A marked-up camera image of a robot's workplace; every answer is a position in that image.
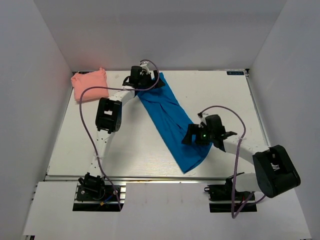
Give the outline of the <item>blue t-shirt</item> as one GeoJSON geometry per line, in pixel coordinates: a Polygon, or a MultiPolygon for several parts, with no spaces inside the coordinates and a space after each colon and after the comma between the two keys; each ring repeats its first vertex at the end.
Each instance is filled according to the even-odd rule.
{"type": "Polygon", "coordinates": [[[185,174],[203,162],[212,144],[182,144],[188,126],[193,121],[180,106],[162,72],[159,78],[165,86],[140,91],[137,95],[177,165],[185,174]]]}

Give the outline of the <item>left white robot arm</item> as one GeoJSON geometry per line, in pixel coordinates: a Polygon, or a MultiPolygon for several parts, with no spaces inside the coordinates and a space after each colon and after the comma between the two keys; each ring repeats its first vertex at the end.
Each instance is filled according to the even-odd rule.
{"type": "Polygon", "coordinates": [[[82,112],[82,102],[79,103],[80,119],[86,133],[92,143],[94,155],[88,172],[94,177],[104,177],[106,174],[102,168],[103,157],[109,151],[111,142],[122,124],[122,108],[140,92],[159,89],[166,84],[160,79],[157,68],[151,71],[149,64],[153,62],[147,59],[140,61],[139,65],[131,67],[130,75],[127,76],[122,88],[117,88],[116,93],[109,98],[102,97],[98,102],[95,117],[97,128],[96,138],[93,138],[85,124],[82,112]]]}

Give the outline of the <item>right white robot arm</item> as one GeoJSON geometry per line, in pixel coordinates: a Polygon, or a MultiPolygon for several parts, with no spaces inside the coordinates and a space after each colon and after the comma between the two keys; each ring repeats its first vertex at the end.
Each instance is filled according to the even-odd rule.
{"type": "Polygon", "coordinates": [[[301,184],[301,178],[283,146],[257,145],[233,131],[226,131],[217,114],[202,118],[200,124],[189,124],[182,143],[196,146],[213,144],[254,166],[253,173],[241,173],[227,181],[225,192],[233,200],[244,192],[261,192],[268,198],[274,198],[301,184]]]}

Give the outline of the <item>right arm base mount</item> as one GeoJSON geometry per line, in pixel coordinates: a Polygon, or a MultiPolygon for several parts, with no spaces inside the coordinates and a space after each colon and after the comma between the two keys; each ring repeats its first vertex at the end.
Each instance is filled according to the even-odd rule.
{"type": "MultiPolygon", "coordinates": [[[[232,207],[232,178],[227,178],[224,184],[210,184],[203,190],[209,195],[210,213],[231,213],[232,207]]],[[[251,193],[249,191],[235,191],[234,212],[244,203],[251,193]]]]}

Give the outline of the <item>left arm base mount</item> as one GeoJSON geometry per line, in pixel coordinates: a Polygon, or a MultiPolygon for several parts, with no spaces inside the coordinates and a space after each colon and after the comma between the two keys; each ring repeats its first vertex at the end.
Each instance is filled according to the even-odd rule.
{"type": "Polygon", "coordinates": [[[120,212],[126,188],[111,185],[105,177],[87,173],[78,179],[72,210],[74,212],[120,212]]]}

